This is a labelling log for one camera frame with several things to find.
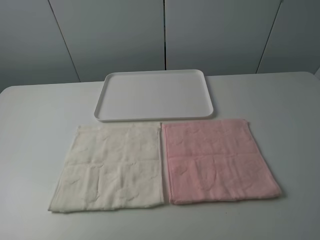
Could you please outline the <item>white plastic tray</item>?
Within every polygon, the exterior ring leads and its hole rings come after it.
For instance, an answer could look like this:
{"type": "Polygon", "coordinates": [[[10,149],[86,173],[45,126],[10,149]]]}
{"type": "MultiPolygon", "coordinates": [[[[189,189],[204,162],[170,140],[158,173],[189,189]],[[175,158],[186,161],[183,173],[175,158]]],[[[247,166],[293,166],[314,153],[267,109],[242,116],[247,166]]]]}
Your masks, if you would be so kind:
{"type": "Polygon", "coordinates": [[[197,69],[114,72],[105,77],[94,117],[100,122],[206,119],[214,107],[197,69]]]}

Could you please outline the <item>pink towel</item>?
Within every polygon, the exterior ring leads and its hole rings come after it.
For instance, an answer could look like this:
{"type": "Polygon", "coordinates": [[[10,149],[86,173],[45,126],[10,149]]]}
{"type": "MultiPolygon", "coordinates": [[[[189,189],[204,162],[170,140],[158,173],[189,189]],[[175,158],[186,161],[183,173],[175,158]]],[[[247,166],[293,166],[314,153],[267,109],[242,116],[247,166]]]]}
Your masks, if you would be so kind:
{"type": "Polygon", "coordinates": [[[271,199],[282,190],[244,119],[162,125],[169,202],[271,199]]]}

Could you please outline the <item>cream white towel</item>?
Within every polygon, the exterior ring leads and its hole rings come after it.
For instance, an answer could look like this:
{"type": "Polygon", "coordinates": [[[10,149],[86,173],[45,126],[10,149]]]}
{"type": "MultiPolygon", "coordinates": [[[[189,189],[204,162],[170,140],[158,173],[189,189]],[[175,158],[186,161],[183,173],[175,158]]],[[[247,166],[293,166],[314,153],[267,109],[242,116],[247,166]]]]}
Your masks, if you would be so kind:
{"type": "Polygon", "coordinates": [[[152,208],[164,203],[161,124],[79,126],[48,210],[152,208]]]}

